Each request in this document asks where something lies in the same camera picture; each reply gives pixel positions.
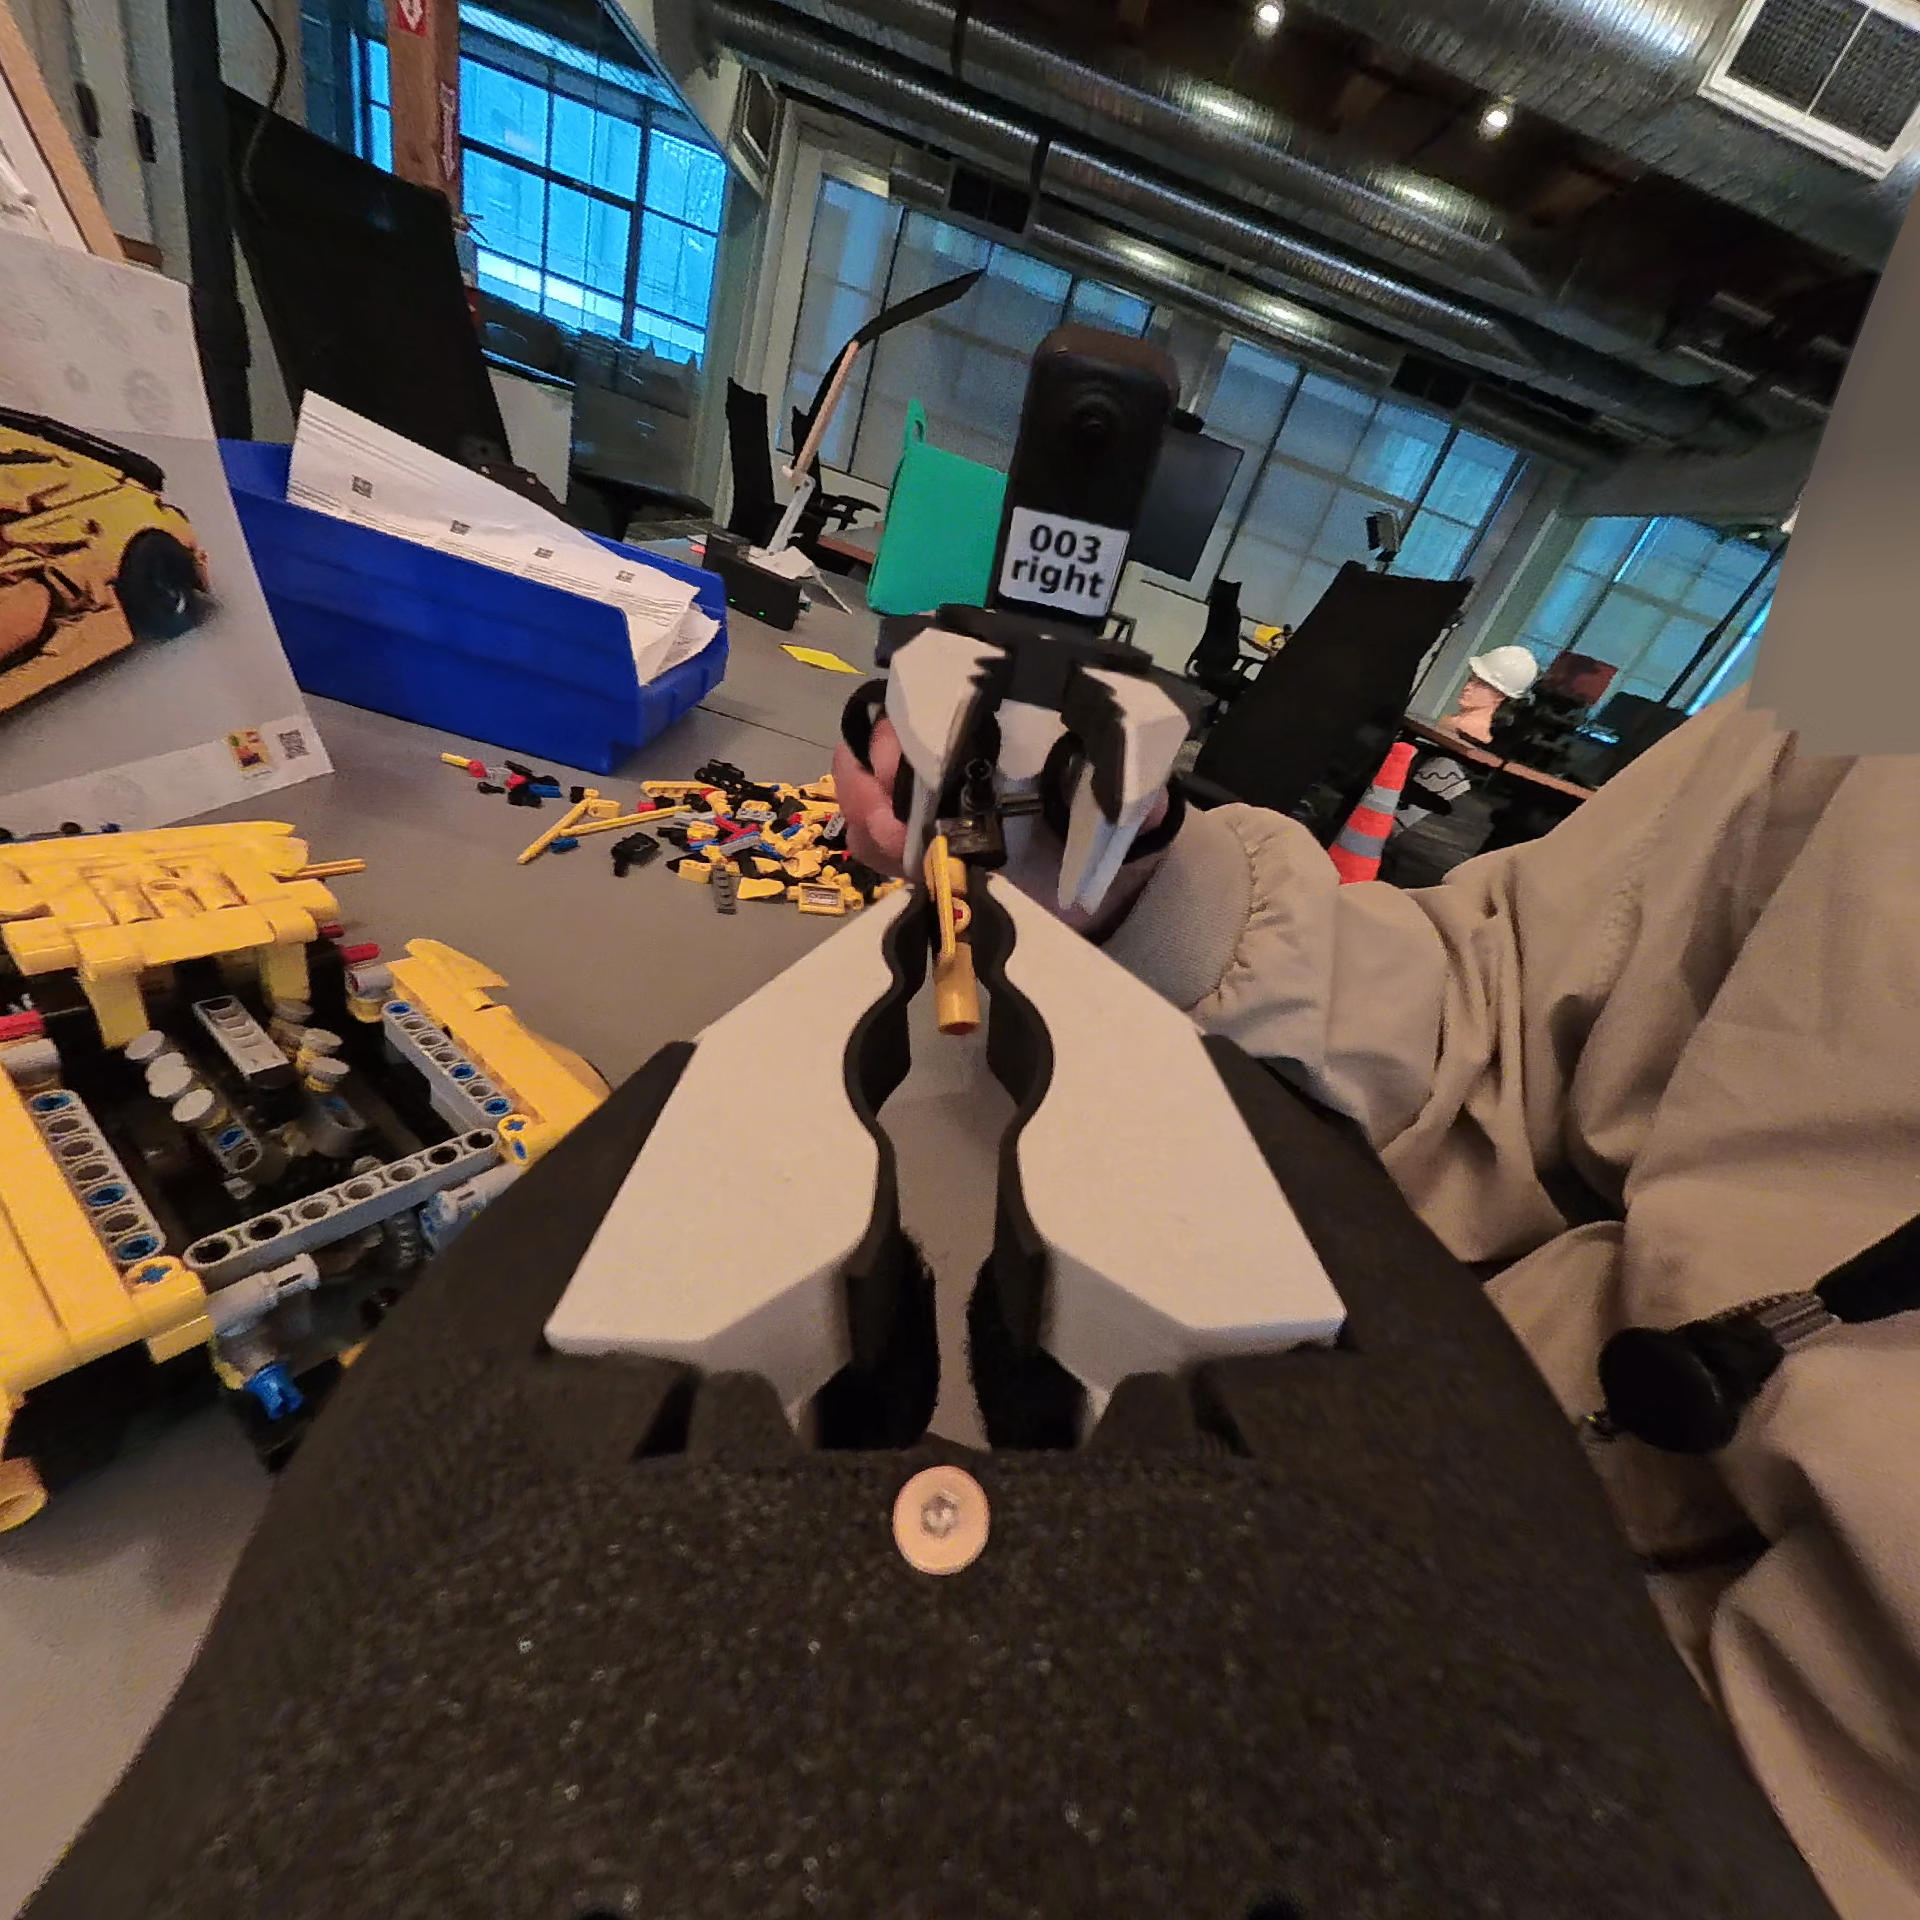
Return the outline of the wall television screen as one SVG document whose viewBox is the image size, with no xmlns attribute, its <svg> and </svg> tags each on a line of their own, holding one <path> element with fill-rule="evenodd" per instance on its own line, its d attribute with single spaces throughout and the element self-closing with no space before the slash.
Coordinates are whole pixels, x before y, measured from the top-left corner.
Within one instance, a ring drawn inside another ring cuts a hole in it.
<svg viewBox="0 0 1920 1920">
<path fill-rule="evenodd" d="M 1164 432 L 1122 571 L 1145 569 L 1178 583 L 1191 581 L 1227 508 L 1242 463 L 1240 443 L 1211 437 L 1191 416 L 1178 416 Z"/>
</svg>

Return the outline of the pile of loose toy bricks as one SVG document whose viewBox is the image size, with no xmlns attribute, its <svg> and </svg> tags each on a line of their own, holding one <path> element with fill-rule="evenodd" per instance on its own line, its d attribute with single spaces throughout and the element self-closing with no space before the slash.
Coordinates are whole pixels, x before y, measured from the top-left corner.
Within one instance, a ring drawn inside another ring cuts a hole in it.
<svg viewBox="0 0 1920 1920">
<path fill-rule="evenodd" d="M 568 789 L 560 802 L 514 808 L 553 812 L 516 856 L 522 868 L 560 857 L 578 864 L 599 857 L 619 881 L 639 873 L 674 877 L 709 897 L 721 914 L 763 904 L 835 922 L 905 887 L 850 856 L 833 775 L 801 784 L 761 781 L 728 759 L 706 759 L 693 778 L 649 780 L 621 800 L 588 781 L 516 764 Z"/>
</svg>

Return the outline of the black electronic box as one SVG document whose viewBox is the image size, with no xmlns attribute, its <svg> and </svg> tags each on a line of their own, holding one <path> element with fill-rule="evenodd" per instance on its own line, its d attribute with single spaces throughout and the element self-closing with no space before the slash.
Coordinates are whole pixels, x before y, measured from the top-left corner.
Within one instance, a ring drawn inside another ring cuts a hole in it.
<svg viewBox="0 0 1920 1920">
<path fill-rule="evenodd" d="M 815 581 L 815 561 L 793 545 L 757 545 L 714 527 L 705 541 L 705 567 L 728 591 L 731 611 L 791 634 Z"/>
</svg>

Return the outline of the grey desk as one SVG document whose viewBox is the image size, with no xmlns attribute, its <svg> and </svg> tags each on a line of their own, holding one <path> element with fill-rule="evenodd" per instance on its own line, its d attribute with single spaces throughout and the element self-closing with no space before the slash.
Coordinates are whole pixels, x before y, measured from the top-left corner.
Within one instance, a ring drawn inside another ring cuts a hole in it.
<svg viewBox="0 0 1920 1920">
<path fill-rule="evenodd" d="M 611 1083 L 690 1039 L 799 960 L 825 922 L 793 906 L 733 916 L 653 861 L 612 876 L 609 839 L 531 867 L 543 826 L 483 799 L 444 755 L 497 746 L 314 703 L 329 775 L 252 791 L 205 823 L 289 823 L 340 887 L 353 939 L 437 939 L 505 976 L 519 1017 Z M 131 1765 L 179 1689 L 272 1480 L 204 1352 L 85 1384 L 80 1472 L 5 1532 L 3 1907 L 13 1915 Z"/>
</svg>

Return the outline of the yellow toy connector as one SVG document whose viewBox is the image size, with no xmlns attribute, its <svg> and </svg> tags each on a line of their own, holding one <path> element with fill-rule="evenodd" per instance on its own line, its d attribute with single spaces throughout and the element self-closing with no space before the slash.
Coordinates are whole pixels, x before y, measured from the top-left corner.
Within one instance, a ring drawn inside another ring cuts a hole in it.
<svg viewBox="0 0 1920 1920">
<path fill-rule="evenodd" d="M 936 1020 L 949 1039 L 965 1039 L 981 1026 L 970 864 L 953 852 L 944 832 L 933 834 L 923 856 L 929 897 L 929 947 Z"/>
</svg>

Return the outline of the white paper bags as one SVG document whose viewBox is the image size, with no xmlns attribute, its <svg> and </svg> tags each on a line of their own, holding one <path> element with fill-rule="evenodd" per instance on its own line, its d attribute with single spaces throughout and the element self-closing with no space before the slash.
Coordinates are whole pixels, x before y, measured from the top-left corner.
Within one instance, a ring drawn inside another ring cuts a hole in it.
<svg viewBox="0 0 1920 1920">
<path fill-rule="evenodd" d="M 640 683 L 705 655 L 725 621 L 696 583 L 599 545 L 556 512 L 309 392 L 289 498 L 442 556 L 559 588 L 624 615 Z"/>
</svg>

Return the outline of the blue plastic bin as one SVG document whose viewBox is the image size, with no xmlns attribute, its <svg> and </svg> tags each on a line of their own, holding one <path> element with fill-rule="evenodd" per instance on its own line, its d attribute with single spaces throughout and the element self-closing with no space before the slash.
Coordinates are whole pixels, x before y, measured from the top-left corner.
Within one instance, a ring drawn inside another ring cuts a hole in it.
<svg viewBox="0 0 1920 1920">
<path fill-rule="evenodd" d="M 219 439 L 231 504 L 303 690 L 596 775 L 676 724 L 729 672 L 722 583 L 679 561 L 719 634 L 635 677 L 612 608 L 293 504 L 293 448 Z"/>
</svg>

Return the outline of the green felt bag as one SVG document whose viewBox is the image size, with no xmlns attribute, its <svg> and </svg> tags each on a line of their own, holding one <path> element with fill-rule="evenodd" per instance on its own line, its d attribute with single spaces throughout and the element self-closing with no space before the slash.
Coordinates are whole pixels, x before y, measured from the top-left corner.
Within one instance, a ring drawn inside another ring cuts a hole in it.
<svg viewBox="0 0 1920 1920">
<path fill-rule="evenodd" d="M 871 564 L 871 613 L 985 608 L 1004 497 L 1005 473 L 929 441 L 925 409 L 912 400 Z"/>
</svg>

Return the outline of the yellow toy car model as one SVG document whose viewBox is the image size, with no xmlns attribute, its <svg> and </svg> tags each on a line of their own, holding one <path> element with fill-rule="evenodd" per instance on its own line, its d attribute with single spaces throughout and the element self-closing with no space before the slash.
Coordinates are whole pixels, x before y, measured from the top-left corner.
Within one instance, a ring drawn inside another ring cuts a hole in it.
<svg viewBox="0 0 1920 1920">
<path fill-rule="evenodd" d="M 3 1527 L 164 1411 L 300 1445 L 418 1267 L 607 1097 L 287 823 L 5 841 Z"/>
</svg>

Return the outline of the person's right forearm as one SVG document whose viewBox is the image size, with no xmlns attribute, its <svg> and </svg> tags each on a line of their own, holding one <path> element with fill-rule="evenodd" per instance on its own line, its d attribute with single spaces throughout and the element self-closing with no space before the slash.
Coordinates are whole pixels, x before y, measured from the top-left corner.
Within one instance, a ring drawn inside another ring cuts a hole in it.
<svg viewBox="0 0 1920 1920">
<path fill-rule="evenodd" d="M 1193 815 L 1104 952 L 1354 1121 L 1428 1231 L 1506 1265 L 1623 1200 L 1655 1114 L 1841 781 L 1744 697 L 1575 815 L 1404 891 L 1277 812 Z"/>
</svg>

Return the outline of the black partition panel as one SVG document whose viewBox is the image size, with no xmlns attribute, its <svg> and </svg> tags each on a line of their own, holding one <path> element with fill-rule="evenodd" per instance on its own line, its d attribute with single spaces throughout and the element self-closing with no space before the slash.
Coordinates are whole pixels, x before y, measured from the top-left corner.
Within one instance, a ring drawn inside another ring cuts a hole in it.
<svg viewBox="0 0 1920 1920">
<path fill-rule="evenodd" d="M 1327 847 L 1400 741 L 1424 663 L 1472 591 L 1346 563 L 1207 735 L 1188 802 L 1271 810 Z"/>
</svg>

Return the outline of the black office chair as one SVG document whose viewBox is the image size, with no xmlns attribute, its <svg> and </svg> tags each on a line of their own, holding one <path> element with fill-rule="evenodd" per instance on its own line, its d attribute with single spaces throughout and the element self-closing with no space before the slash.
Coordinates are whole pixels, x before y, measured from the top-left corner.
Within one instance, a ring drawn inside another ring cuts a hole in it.
<svg viewBox="0 0 1920 1920">
<path fill-rule="evenodd" d="M 1191 649 L 1184 677 L 1209 697 L 1229 703 L 1255 669 L 1258 663 L 1242 652 L 1242 586 L 1217 579 L 1207 594 L 1202 639 Z"/>
</svg>

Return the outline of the mannequin head white hard hat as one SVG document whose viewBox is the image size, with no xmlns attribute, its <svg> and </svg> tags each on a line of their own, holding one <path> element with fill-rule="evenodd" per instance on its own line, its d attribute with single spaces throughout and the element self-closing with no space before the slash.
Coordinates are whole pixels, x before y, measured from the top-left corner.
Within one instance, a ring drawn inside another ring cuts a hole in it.
<svg viewBox="0 0 1920 1920">
<path fill-rule="evenodd" d="M 1539 675 L 1533 655 L 1523 644 L 1504 644 L 1472 656 L 1468 680 L 1457 695 L 1451 728 L 1479 746 L 1490 746 L 1500 712 L 1523 700 Z"/>
</svg>

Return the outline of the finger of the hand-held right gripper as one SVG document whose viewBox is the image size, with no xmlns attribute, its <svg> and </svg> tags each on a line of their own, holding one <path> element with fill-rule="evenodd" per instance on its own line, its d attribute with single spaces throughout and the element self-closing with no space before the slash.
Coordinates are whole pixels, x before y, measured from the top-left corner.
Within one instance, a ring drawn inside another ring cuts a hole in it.
<svg viewBox="0 0 1920 1920">
<path fill-rule="evenodd" d="M 884 715 L 911 775 L 904 864 L 921 872 L 941 819 L 953 817 L 976 769 L 992 794 L 999 771 L 999 647 L 952 631 L 923 631 L 893 655 Z"/>
<path fill-rule="evenodd" d="M 1060 715 L 1079 771 L 1068 789 L 1058 907 L 1092 913 L 1164 796 L 1188 723 L 1152 680 L 1098 665 L 1075 668 Z"/>
</svg>

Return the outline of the orange traffic cone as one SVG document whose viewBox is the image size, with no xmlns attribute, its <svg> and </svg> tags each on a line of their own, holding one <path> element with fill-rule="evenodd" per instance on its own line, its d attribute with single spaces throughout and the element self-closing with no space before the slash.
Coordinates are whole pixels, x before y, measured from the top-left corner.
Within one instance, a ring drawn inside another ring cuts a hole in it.
<svg viewBox="0 0 1920 1920">
<path fill-rule="evenodd" d="M 1343 883 L 1379 877 L 1381 857 L 1400 819 L 1408 769 L 1416 756 L 1418 749 L 1410 741 L 1396 741 L 1338 831 L 1328 857 Z"/>
</svg>

